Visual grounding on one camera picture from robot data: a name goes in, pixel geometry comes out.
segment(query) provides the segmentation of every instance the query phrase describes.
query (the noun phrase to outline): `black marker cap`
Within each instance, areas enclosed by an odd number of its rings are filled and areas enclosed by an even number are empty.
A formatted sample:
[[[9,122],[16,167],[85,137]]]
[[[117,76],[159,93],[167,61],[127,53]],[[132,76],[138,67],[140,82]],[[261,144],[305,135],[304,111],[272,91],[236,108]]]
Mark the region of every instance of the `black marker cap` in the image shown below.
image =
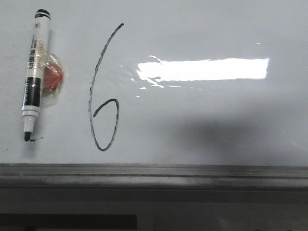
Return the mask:
[[[47,10],[39,9],[37,13],[35,14],[36,18],[40,17],[48,17],[50,19],[50,13]]]

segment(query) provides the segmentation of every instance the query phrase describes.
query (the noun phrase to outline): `whiteboard frame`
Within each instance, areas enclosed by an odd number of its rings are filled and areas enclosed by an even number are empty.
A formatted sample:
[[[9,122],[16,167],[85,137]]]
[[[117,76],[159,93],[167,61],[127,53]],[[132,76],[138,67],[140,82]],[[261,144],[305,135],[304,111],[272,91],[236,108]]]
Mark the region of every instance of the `whiteboard frame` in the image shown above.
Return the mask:
[[[308,167],[0,164],[0,186],[3,188],[306,190]]]

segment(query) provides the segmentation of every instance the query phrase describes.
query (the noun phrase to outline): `whiteboard marker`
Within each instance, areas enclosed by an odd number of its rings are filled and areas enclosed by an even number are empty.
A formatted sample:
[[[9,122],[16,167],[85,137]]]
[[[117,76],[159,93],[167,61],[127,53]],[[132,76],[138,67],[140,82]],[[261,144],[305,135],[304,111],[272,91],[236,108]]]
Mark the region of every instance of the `whiteboard marker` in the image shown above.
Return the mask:
[[[30,139],[33,126],[39,115],[40,99],[44,81],[44,53],[47,50],[49,37],[50,14],[46,10],[38,10],[35,14],[34,30],[27,66],[25,94],[23,101],[23,117],[25,120],[25,141]]]

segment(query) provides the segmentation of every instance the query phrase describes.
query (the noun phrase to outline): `whiteboard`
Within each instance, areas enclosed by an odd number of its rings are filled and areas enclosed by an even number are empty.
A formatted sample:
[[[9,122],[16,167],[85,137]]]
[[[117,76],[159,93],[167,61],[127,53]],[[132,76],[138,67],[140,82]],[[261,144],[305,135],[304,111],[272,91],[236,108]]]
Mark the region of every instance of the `whiteboard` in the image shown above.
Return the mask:
[[[65,68],[25,142],[21,104],[37,9]],[[0,1],[0,162],[308,165],[306,1]],[[120,103],[113,145],[95,146],[92,111]],[[116,122],[93,118],[100,146]]]

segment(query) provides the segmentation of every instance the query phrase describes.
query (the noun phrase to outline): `black ink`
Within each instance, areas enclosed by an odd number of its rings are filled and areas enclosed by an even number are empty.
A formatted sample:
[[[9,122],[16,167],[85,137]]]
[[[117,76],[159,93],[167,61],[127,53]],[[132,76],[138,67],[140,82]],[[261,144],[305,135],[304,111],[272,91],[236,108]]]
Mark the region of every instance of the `black ink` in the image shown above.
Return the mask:
[[[111,34],[110,38],[108,39],[107,43],[105,44],[105,47],[104,49],[102,50],[102,53],[101,53],[101,56],[96,64],[96,67],[95,67],[95,71],[94,71],[94,76],[92,78],[92,83],[91,83],[91,87],[90,87],[90,99],[89,99],[89,116],[90,116],[90,127],[91,127],[91,132],[92,132],[92,136],[94,138],[94,142],[95,142],[95,145],[96,147],[101,150],[102,152],[103,151],[107,151],[112,143],[114,142],[114,139],[115,139],[115,136],[116,136],[116,130],[117,130],[117,126],[118,126],[118,122],[119,122],[119,108],[120,108],[120,105],[119,105],[119,101],[117,99],[109,99],[107,100],[106,102],[104,102],[101,106],[99,106],[95,113],[93,114],[93,117],[95,117],[98,112],[104,107],[106,106],[108,103],[111,103],[111,102],[115,102],[116,104],[116,110],[117,110],[117,113],[116,113],[116,125],[115,125],[115,129],[114,129],[114,132],[113,132],[113,135],[112,135],[112,138],[108,144],[108,146],[106,148],[101,148],[100,145],[98,144],[97,140],[96,140],[96,136],[95,136],[95,132],[94,132],[94,127],[93,127],[93,118],[92,118],[92,95],[93,95],[93,88],[94,88],[94,82],[95,82],[95,78],[96,78],[96,74],[98,72],[98,69],[100,67],[100,64],[102,62],[102,59],[103,59],[103,56],[107,50],[107,47],[110,43],[110,41],[112,40],[112,38],[115,36],[115,34],[117,33],[117,31],[123,26],[124,24],[120,24],[116,29],[115,31]]]
[[[35,139],[35,140],[30,140],[30,142],[35,142],[35,141],[38,141],[40,139],[43,139],[44,137],[41,137],[41,138],[38,138],[38,139]]]

